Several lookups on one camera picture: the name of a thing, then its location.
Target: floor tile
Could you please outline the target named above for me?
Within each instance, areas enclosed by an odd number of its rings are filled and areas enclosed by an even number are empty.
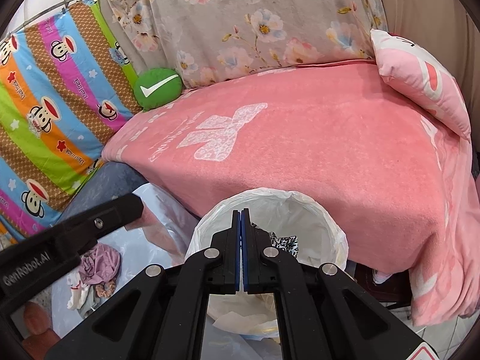
[[[448,350],[451,345],[457,318],[440,323],[438,325],[427,326],[423,334],[423,340],[430,344],[437,353]]]
[[[459,345],[465,339],[465,337],[467,336],[468,332],[470,331],[470,329],[474,325],[474,323],[477,320],[477,318],[479,317],[479,315],[480,315],[480,310],[477,311],[470,318],[467,318],[467,319],[459,318],[458,319],[457,328],[455,329],[455,332],[454,332],[453,338],[452,338],[452,343],[450,345],[451,347]]]
[[[445,356],[445,360],[447,360],[448,358],[450,358],[450,356],[453,355],[453,353],[457,350],[458,348],[458,345],[457,346],[453,346],[452,348],[450,348],[448,351],[447,351],[447,355]]]
[[[445,360],[445,357],[447,356],[447,350],[444,350],[443,352],[438,352],[438,360]]]
[[[422,336],[424,326],[413,326],[411,317],[410,317],[410,307],[402,307],[401,309],[390,310],[392,314],[407,325],[411,330],[413,330],[418,335]]]

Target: green pillow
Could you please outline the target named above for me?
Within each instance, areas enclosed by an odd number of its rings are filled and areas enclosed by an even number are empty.
[[[149,111],[177,99],[182,88],[182,79],[176,71],[152,69],[139,76],[133,92],[143,110]]]

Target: floral fabric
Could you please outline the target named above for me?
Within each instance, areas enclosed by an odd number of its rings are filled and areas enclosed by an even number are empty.
[[[188,88],[272,68],[373,59],[370,29],[387,31],[381,0],[109,2],[135,48],[162,50]]]

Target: pink cushion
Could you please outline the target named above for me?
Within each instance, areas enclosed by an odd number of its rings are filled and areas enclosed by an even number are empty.
[[[383,81],[470,141],[470,120],[455,78],[434,56],[408,39],[370,32]]]

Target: trash bin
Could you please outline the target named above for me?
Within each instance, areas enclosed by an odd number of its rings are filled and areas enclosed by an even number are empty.
[[[230,228],[232,211],[244,208],[252,223],[277,238],[296,236],[300,263],[334,263],[345,269],[347,238],[328,212],[303,193],[269,188],[239,193],[213,207],[196,226],[186,258],[208,248],[214,233]],[[248,295],[242,284],[236,295],[211,295],[207,313],[215,327],[245,338],[279,337],[273,295]]]

